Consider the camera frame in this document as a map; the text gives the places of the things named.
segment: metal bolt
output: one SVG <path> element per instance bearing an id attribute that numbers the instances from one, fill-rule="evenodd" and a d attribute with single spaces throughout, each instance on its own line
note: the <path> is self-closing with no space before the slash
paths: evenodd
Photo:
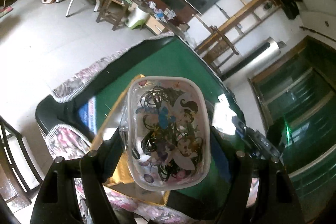
<path id="1" fill-rule="evenodd" d="M 271 161 L 273 161 L 275 164 L 277 164 L 279 162 L 279 158 L 276 157 L 276 156 L 272 156 Z"/>
<path id="2" fill-rule="evenodd" d="M 55 163 L 59 164 L 59 163 L 61 163 L 63 160 L 64 160 L 63 157 L 57 157 L 54 161 L 55 161 Z"/>
<path id="3" fill-rule="evenodd" d="M 245 157 L 245 153 L 244 153 L 243 151 L 241 151 L 241 150 L 237 151 L 237 152 L 236 152 L 236 155 L 237 155 L 239 158 L 243 158 L 243 157 Z"/>
<path id="4" fill-rule="evenodd" d="M 91 150 L 89 151 L 89 153 L 87 154 L 90 158 L 93 158 L 95 155 L 97 155 L 97 151 L 96 150 Z"/>

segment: tile floor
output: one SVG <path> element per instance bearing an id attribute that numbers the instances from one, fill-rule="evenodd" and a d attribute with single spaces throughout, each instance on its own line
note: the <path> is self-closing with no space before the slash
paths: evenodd
<path id="1" fill-rule="evenodd" d="M 66 18 L 69 2 L 18 0 L 0 19 L 0 115 L 25 136 L 44 174 L 52 158 L 35 122 L 37 104 L 50 89 L 94 61 L 152 36 L 147 29 L 112 31 L 110 23 L 96 23 L 98 14 L 86 0 L 75 0 Z M 31 210 L 29 206 L 16 215 L 29 223 Z"/>

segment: wooden stool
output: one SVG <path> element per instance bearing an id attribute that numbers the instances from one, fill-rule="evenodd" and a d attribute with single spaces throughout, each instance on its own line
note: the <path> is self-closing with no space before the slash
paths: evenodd
<path id="1" fill-rule="evenodd" d="M 109 7 L 110 7 L 110 4 L 111 4 L 112 1 L 121 5 L 123 7 L 122 11 L 120 11 L 118 13 L 109 12 Z M 99 15 L 96 19 L 96 22 L 99 23 L 100 19 L 103 18 L 107 22 L 110 22 L 111 24 L 113 24 L 112 30 L 115 31 L 117 29 L 117 27 L 119 26 L 120 21 L 122 20 L 122 18 L 126 14 L 127 9 L 129 7 L 130 7 L 130 4 L 126 1 L 124 1 L 124 0 L 105 0 L 103 6 L 101 7 Z"/>

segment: transparent plastic box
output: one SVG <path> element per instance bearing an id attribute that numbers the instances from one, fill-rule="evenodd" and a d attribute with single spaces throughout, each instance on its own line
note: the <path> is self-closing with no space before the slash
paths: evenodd
<path id="1" fill-rule="evenodd" d="M 202 92 L 191 80 L 136 80 L 128 90 L 120 134 L 132 177 L 146 190 L 190 187 L 209 172 L 209 119 Z"/>

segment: white floor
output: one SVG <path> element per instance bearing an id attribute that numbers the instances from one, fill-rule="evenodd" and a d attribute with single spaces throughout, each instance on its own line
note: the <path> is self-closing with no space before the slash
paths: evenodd
<path id="1" fill-rule="evenodd" d="M 69 1 L 18 0 L 0 19 L 0 115 L 26 137 L 44 174 L 52 159 L 35 122 L 37 104 L 94 61 L 152 36 L 147 29 L 112 31 L 110 23 L 96 23 L 98 14 L 86 0 L 75 0 L 66 18 Z M 31 210 L 16 215 L 29 223 Z"/>

